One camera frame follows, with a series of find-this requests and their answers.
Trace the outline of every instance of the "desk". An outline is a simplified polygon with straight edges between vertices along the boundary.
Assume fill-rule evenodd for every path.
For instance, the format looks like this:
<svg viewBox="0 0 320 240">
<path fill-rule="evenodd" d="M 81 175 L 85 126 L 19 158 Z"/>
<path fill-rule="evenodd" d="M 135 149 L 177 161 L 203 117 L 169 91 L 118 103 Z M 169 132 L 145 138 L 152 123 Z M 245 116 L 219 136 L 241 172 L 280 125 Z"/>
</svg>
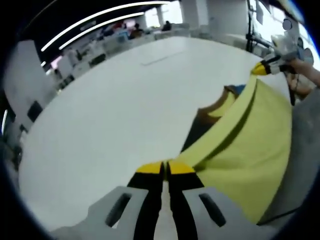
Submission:
<svg viewBox="0 0 320 240">
<path fill-rule="evenodd" d="M 176 157 L 200 107 L 245 84 L 261 59 L 171 37 L 105 61 L 44 109 L 25 140 L 20 192 L 48 230 L 72 226 L 142 164 Z M 261 78 L 289 101 L 283 74 Z"/>
</svg>

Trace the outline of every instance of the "yellow fabric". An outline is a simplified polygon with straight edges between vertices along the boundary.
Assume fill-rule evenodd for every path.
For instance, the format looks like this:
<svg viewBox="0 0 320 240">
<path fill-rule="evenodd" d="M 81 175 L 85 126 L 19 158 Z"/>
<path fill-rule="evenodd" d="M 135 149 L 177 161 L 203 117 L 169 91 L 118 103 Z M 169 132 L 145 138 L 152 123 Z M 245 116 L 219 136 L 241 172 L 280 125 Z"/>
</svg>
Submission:
<svg viewBox="0 0 320 240">
<path fill-rule="evenodd" d="M 252 75 L 226 114 L 177 157 L 194 167 L 257 223 L 285 173 L 291 143 L 290 103 Z"/>
<path fill-rule="evenodd" d="M 171 174 L 189 174 L 195 172 L 192 167 L 183 162 L 169 161 L 169 165 Z"/>
<path fill-rule="evenodd" d="M 232 92 L 228 92 L 227 98 L 224 103 L 216 110 L 210 112 L 208 115 L 210 117 L 222 117 L 225 112 L 234 104 L 236 96 Z"/>
<path fill-rule="evenodd" d="M 162 161 L 142 165 L 135 172 L 143 174 L 159 174 Z"/>
</svg>

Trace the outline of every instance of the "person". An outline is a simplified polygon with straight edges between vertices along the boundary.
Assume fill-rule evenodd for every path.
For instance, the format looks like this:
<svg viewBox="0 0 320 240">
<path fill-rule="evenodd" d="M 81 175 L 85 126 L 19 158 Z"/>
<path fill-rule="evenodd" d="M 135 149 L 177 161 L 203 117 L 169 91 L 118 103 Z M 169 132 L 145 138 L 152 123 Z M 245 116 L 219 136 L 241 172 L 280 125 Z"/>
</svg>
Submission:
<svg viewBox="0 0 320 240">
<path fill-rule="evenodd" d="M 140 28 L 140 24 L 136 23 L 134 25 L 134 30 L 132 30 L 130 33 L 129 39 L 140 38 L 143 33 L 144 33 L 144 31 Z"/>
<path fill-rule="evenodd" d="M 82 55 L 80 54 L 80 52 L 78 50 L 75 50 L 75 54 L 76 54 L 76 58 L 78 59 L 78 61 L 81 61 Z"/>
<path fill-rule="evenodd" d="M 109 29 L 103 32 L 103 36 L 104 37 L 109 37 L 112 36 L 115 33 L 115 31 L 113 29 Z"/>
<path fill-rule="evenodd" d="M 113 26 L 112 29 L 114 32 L 116 32 L 117 29 L 123 28 L 124 21 L 117 21 Z"/>
<path fill-rule="evenodd" d="M 172 28 L 172 25 L 169 21 L 165 21 L 165 25 L 163 26 L 162 28 L 162 32 L 165 32 L 165 31 L 170 31 Z"/>
<path fill-rule="evenodd" d="M 301 74 L 313 82 L 317 87 L 320 87 L 320 71 L 316 70 L 310 63 L 302 61 L 298 58 L 289 62 L 297 74 Z M 296 74 L 289 73 L 286 80 L 290 89 L 298 95 L 302 100 L 312 92 L 312 88 L 305 86 L 299 82 Z"/>
<path fill-rule="evenodd" d="M 62 79 L 62 74 L 57 68 L 53 72 L 54 72 L 55 76 L 58 78 L 58 80 Z"/>
</svg>

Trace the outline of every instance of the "person's hand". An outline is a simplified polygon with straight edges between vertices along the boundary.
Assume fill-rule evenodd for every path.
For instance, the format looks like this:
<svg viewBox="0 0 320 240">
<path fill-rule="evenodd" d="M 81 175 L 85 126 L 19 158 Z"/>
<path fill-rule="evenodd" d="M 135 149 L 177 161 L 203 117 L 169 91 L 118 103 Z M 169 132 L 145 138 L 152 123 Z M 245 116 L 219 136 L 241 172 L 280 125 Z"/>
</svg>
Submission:
<svg viewBox="0 0 320 240">
<path fill-rule="evenodd" d="M 312 64 L 307 63 L 305 61 L 301 61 L 300 59 L 294 59 L 288 62 L 290 66 L 292 66 L 297 74 L 301 74 L 313 82 L 317 87 L 320 88 L 320 71 L 315 69 Z"/>
<path fill-rule="evenodd" d="M 298 87 L 298 76 L 296 74 L 288 73 L 286 81 L 291 90 L 295 90 Z"/>
</svg>

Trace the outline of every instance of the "led strip light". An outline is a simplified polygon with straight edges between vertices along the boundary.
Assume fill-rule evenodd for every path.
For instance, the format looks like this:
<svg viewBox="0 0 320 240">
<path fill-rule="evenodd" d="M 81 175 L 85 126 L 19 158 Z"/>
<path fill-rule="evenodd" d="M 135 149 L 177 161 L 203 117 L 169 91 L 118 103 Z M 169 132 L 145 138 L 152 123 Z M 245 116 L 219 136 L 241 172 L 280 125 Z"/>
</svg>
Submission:
<svg viewBox="0 0 320 240">
<path fill-rule="evenodd" d="M 66 28 L 65 30 L 63 30 L 62 32 L 60 32 L 57 36 L 55 36 L 54 38 L 52 38 L 46 45 L 44 45 L 41 48 L 41 52 L 45 51 L 51 44 L 53 44 L 57 39 L 59 39 L 62 35 L 66 34 L 67 32 L 69 32 L 71 29 L 79 26 L 80 24 L 83 24 L 86 21 L 89 21 L 90 19 L 93 19 L 97 16 L 100 16 L 102 14 L 106 14 L 106 13 L 110 13 L 112 11 L 116 11 L 119 9 L 125 9 L 125 8 L 130 8 L 130 7 L 135 7 L 135 6 L 143 6 L 143 5 L 162 5 L 162 4 L 169 4 L 169 1 L 143 1 L 143 2 L 135 2 L 135 3 L 129 3 L 129 4 L 124 4 L 124 5 L 120 5 L 120 6 L 115 6 L 100 12 L 97 12 L 93 15 L 87 16 L 86 18 L 77 21 L 76 23 L 72 24 L 71 26 L 69 26 L 68 28 Z"/>
<path fill-rule="evenodd" d="M 4 134 L 4 131 L 5 131 L 5 124 L 6 124 L 6 120 L 7 120 L 7 114 L 8 114 L 8 110 L 5 110 L 4 114 L 3 114 L 2 126 L 1 126 L 1 134 L 2 135 Z"/>
<path fill-rule="evenodd" d="M 61 49 L 64 49 L 66 46 L 68 46 L 70 43 L 72 43 L 73 41 L 77 40 L 78 38 L 82 37 L 83 35 L 95 30 L 95 29 L 98 29 L 106 24 L 110 24 L 110 23 L 113 23 L 113 22 L 117 22 L 119 20 L 122 20 L 122 19 L 128 19 L 128 18 L 132 18 L 132 17 L 137 17 L 137 16 L 141 16 L 141 15 L 144 15 L 145 13 L 144 12 L 138 12 L 138 13 L 133 13 L 133 14 L 129 14 L 129 15 L 125 15 L 125 16 L 120 16 L 120 17 L 117 17 L 117 18 L 114 18 L 114 19 L 111 19 L 111 20 L 108 20 L 108 21 L 104 21 L 98 25 L 95 25 L 85 31 L 83 31 L 82 33 L 78 34 L 77 36 L 71 38 L 69 41 L 66 41 L 64 44 L 62 44 L 60 47 L 59 47 L 59 50 Z"/>
</svg>

